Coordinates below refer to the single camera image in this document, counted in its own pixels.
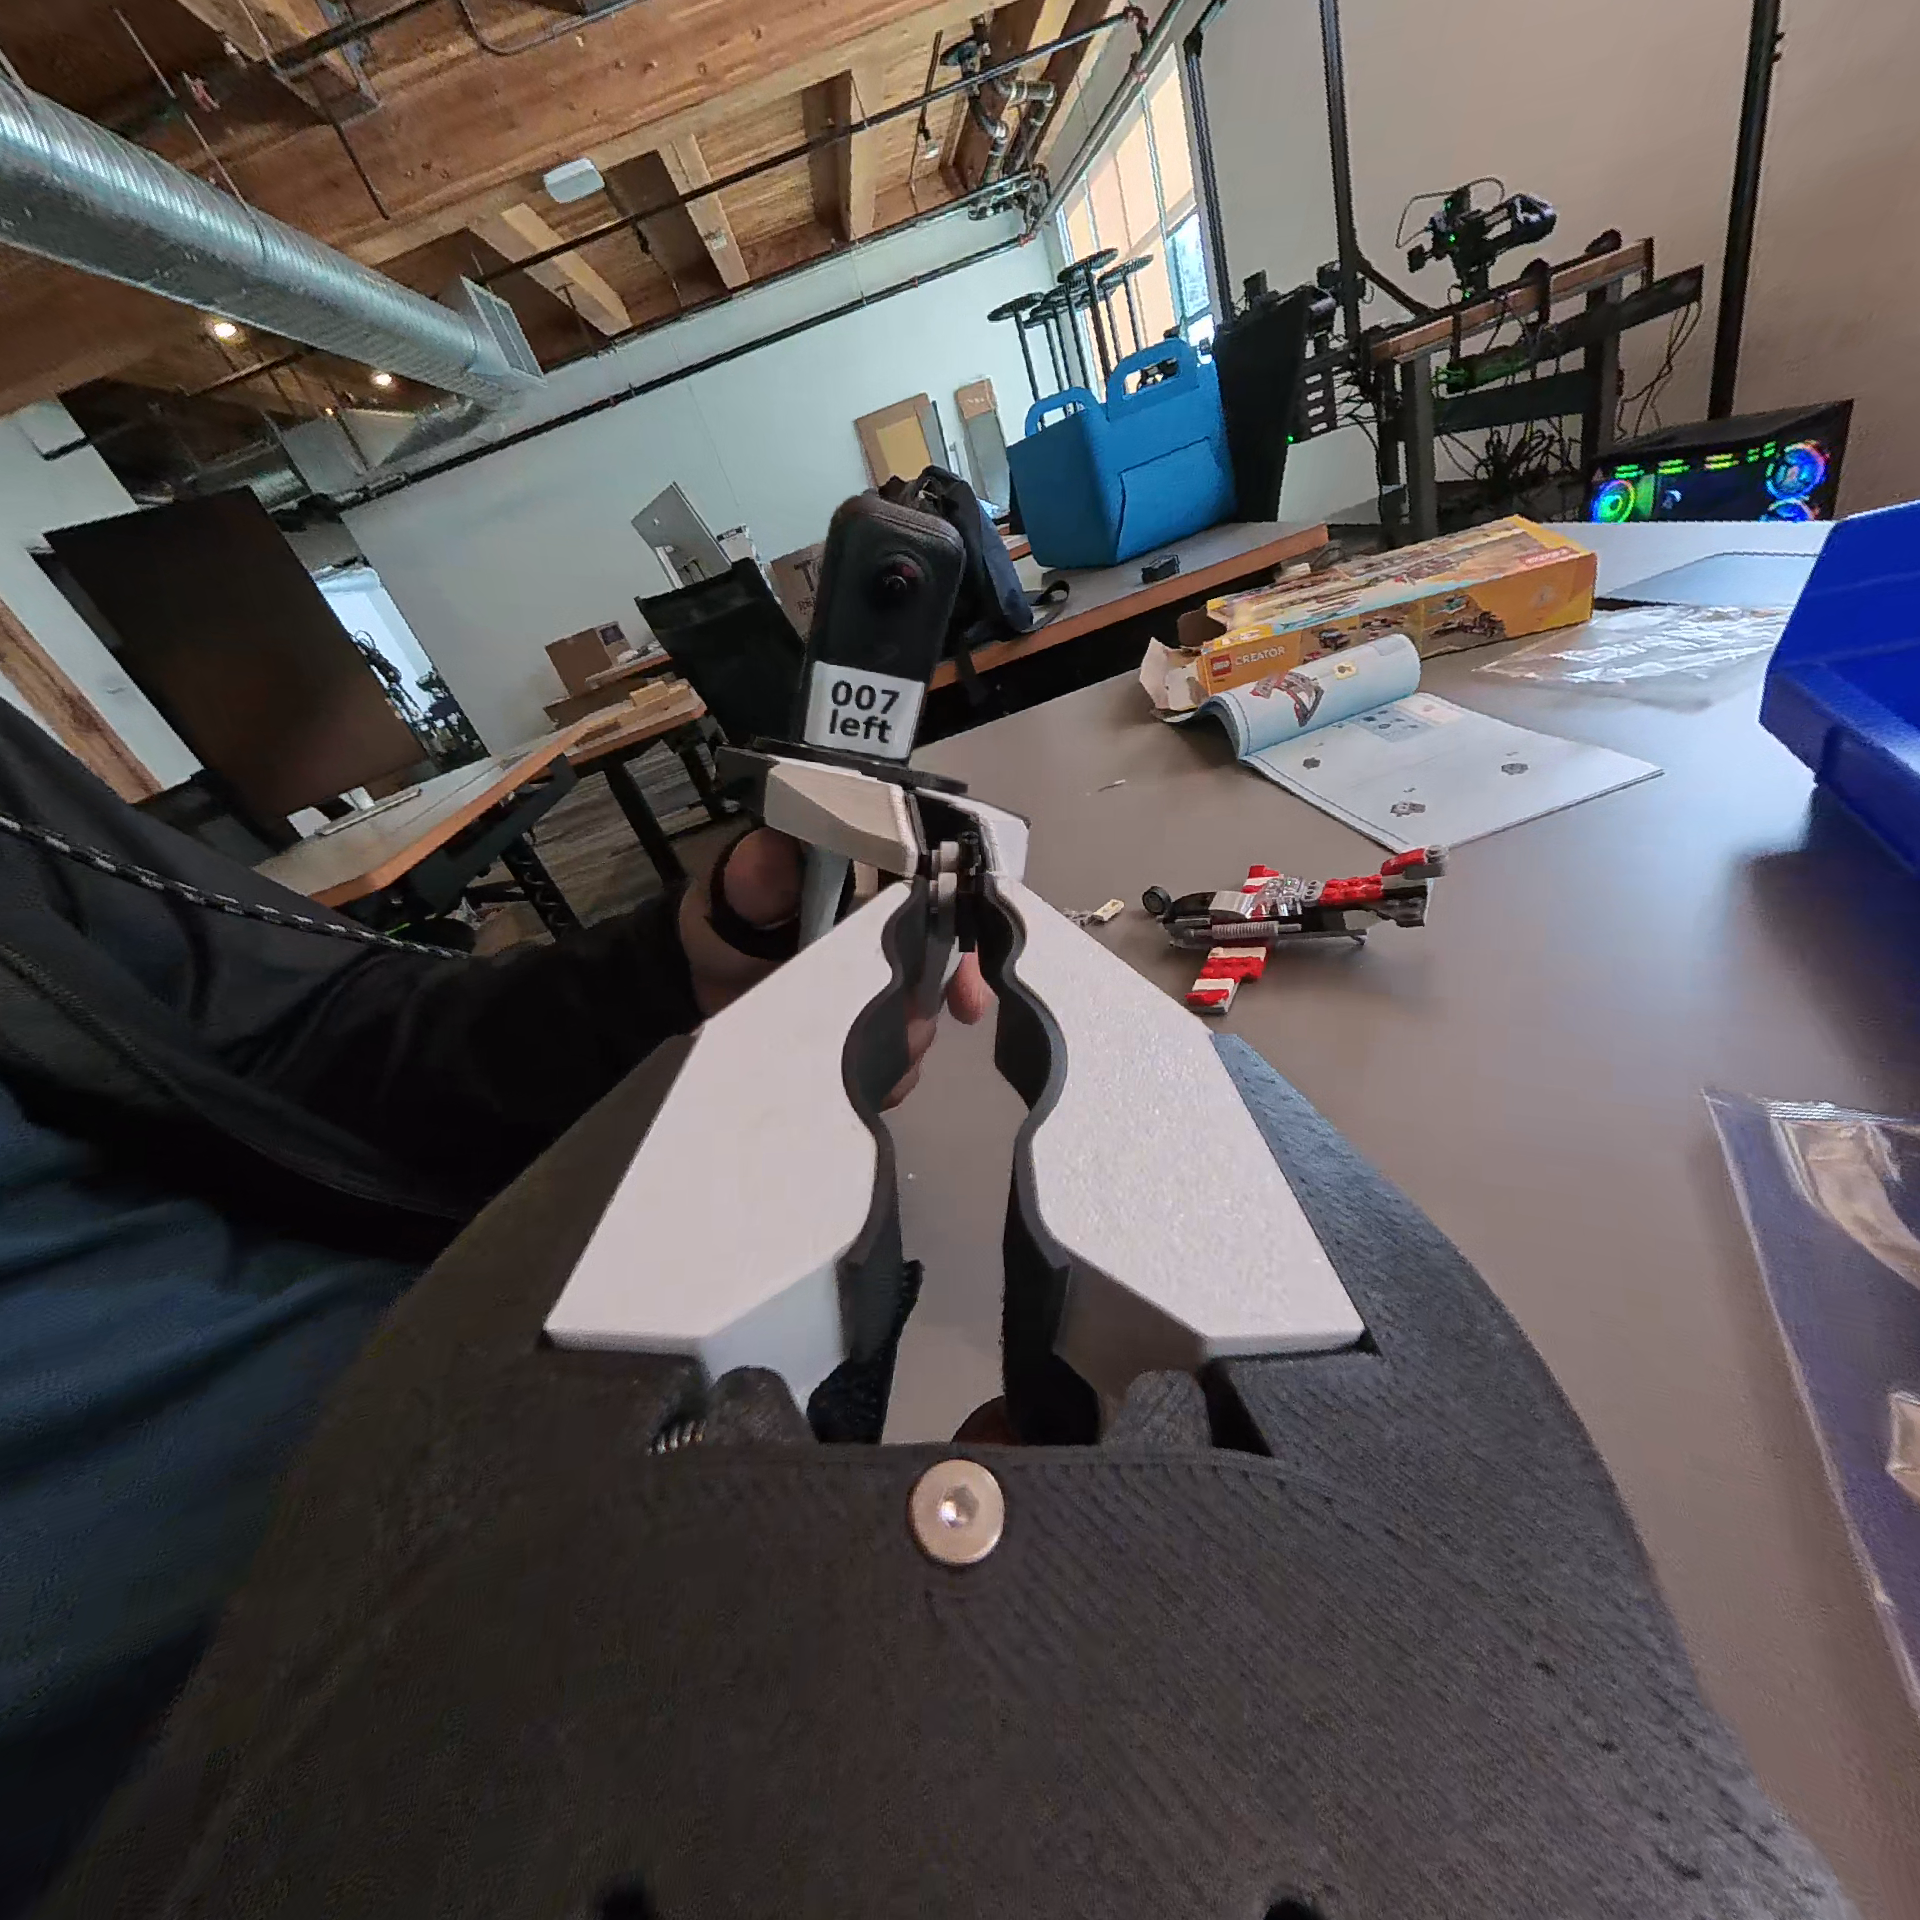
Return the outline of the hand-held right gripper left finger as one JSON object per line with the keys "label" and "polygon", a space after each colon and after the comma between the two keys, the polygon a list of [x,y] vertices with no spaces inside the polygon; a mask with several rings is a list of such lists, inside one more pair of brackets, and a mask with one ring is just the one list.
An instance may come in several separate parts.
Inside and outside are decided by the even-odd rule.
{"label": "hand-held right gripper left finger", "polygon": [[698,1029],[549,1344],[758,1366],[797,1403],[890,1358],[906,1261],[880,1103],[925,954],[927,882],[894,882]]}

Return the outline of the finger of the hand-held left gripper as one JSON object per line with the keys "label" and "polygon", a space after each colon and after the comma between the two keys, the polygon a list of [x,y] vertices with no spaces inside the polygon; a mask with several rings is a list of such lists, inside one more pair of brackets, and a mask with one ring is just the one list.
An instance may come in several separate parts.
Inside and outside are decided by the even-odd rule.
{"label": "finger of the hand-held left gripper", "polygon": [[965,903],[960,878],[927,878],[919,884],[919,968],[911,975],[906,1012],[934,1018],[962,962],[960,918]]}
{"label": "finger of the hand-held left gripper", "polygon": [[921,869],[925,838],[914,789],[816,758],[769,757],[758,815],[804,848],[888,875]]}

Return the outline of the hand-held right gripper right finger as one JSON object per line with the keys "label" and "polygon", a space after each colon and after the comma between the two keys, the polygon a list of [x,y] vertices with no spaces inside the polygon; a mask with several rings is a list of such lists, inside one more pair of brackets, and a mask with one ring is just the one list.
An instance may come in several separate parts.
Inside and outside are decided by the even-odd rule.
{"label": "hand-held right gripper right finger", "polygon": [[994,1066],[1025,1108],[1001,1259],[1007,1400],[1346,1354],[1365,1323],[1198,1014],[1020,879],[984,879]]}

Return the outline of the red white toy brick airplane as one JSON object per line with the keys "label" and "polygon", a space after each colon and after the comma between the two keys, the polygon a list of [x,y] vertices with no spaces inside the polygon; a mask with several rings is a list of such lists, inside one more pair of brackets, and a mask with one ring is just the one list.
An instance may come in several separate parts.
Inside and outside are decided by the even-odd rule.
{"label": "red white toy brick airplane", "polygon": [[1149,886],[1141,907],[1168,943],[1199,956],[1185,1005],[1199,1018],[1222,1018],[1238,989],[1258,981],[1269,958],[1281,949],[1365,943],[1374,924],[1418,927],[1433,884],[1447,869],[1445,848],[1412,848],[1392,854],[1378,870],[1330,879],[1253,866],[1244,884],[1226,892],[1174,896]]}

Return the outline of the person's left forearm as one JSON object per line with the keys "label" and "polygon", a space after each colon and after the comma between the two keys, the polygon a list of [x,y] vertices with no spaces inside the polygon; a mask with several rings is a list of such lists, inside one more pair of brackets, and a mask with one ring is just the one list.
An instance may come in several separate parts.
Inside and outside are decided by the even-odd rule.
{"label": "person's left forearm", "polygon": [[4,706],[4,1090],[272,1231],[430,1256],[701,1012],[678,907],[432,956],[297,927],[279,884],[120,803]]}

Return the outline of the person's left hand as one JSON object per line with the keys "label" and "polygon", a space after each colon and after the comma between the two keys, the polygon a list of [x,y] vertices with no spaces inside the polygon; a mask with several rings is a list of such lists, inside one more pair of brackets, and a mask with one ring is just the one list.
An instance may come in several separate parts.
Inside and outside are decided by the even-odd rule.
{"label": "person's left hand", "polygon": [[[716,860],[698,886],[686,890],[678,901],[678,943],[701,1020],[725,1012],[786,959],[786,935],[797,940],[804,852],[788,834],[749,828]],[[994,1005],[976,951],[965,954],[944,984],[944,1012],[906,1020],[905,1075],[880,1111],[906,1102],[944,1018],[974,1026]]]}

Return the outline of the black backpack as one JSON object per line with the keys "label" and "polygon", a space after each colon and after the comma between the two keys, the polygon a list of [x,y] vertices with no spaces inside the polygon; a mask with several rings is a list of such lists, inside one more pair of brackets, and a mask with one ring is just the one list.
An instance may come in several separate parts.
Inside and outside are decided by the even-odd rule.
{"label": "black backpack", "polygon": [[880,484],[880,495],[945,522],[965,546],[944,647],[950,660],[970,663],[980,647],[1016,640],[1034,629],[1037,613],[1020,582],[1006,539],[965,477],[930,464],[911,480],[890,475]]}

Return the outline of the grey laptop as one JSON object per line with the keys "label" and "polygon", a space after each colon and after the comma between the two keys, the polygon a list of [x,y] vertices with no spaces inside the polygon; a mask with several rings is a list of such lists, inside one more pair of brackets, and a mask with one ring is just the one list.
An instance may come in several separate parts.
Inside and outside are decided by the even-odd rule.
{"label": "grey laptop", "polygon": [[656,555],[666,590],[722,581],[730,557],[680,484],[663,486],[633,516],[634,538]]}

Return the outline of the blue felt bag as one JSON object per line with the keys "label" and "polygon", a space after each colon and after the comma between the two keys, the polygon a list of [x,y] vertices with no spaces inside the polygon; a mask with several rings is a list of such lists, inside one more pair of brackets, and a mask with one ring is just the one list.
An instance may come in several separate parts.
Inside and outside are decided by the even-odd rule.
{"label": "blue felt bag", "polygon": [[1044,570],[1112,570],[1234,516],[1215,368],[1183,339],[1126,354],[1102,395],[1034,400],[1006,460]]}

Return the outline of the white instruction booklet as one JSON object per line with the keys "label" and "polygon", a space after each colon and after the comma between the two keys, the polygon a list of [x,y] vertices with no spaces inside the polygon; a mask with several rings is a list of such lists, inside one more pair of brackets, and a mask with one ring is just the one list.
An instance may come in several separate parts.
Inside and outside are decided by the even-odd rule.
{"label": "white instruction booklet", "polygon": [[1455,706],[1392,634],[1207,695],[1236,762],[1390,852],[1457,848],[1660,778],[1644,758]]}

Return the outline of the orange toy brick cardboard box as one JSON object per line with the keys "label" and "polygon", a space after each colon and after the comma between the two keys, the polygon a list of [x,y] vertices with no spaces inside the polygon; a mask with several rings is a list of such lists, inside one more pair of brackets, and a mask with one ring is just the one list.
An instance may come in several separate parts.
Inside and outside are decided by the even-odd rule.
{"label": "orange toy brick cardboard box", "polygon": [[1390,635],[1426,660],[1573,629],[1593,615],[1598,565],[1556,528],[1496,518],[1215,595],[1177,616],[1174,642],[1148,642],[1138,683],[1153,714],[1174,715]]}

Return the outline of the person's legs in jeans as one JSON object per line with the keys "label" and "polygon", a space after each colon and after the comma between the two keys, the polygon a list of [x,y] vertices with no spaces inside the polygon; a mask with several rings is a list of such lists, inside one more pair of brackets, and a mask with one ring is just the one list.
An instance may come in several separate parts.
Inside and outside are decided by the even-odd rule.
{"label": "person's legs in jeans", "polygon": [[416,1261],[285,1238],[1,1108],[1,1901],[152,1740]]}

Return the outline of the clear plastic bag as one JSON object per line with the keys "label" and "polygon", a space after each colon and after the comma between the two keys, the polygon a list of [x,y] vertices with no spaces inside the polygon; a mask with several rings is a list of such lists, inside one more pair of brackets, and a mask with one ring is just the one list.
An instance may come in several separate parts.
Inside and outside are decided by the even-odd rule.
{"label": "clear plastic bag", "polygon": [[1772,1326],[1918,1702],[1918,1120],[1709,1088]]}
{"label": "clear plastic bag", "polygon": [[1703,709],[1757,687],[1784,635],[1782,608],[1631,605],[1480,663],[1484,682],[1566,698]]}

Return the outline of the computer with coloured lights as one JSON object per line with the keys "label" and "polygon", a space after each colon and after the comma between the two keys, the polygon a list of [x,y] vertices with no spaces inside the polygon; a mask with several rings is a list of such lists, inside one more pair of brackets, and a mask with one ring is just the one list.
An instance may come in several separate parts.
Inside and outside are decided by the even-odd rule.
{"label": "computer with coloured lights", "polygon": [[1621,438],[1588,469],[1583,518],[1830,522],[1854,408],[1828,400]]}

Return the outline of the silver ventilation duct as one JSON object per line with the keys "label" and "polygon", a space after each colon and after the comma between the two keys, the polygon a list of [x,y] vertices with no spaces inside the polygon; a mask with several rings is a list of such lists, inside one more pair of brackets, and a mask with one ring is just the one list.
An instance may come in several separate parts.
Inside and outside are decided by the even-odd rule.
{"label": "silver ventilation duct", "polygon": [[544,383],[512,309],[449,299],[348,253],[22,86],[1,84],[1,237],[13,251],[422,382],[486,411]]}

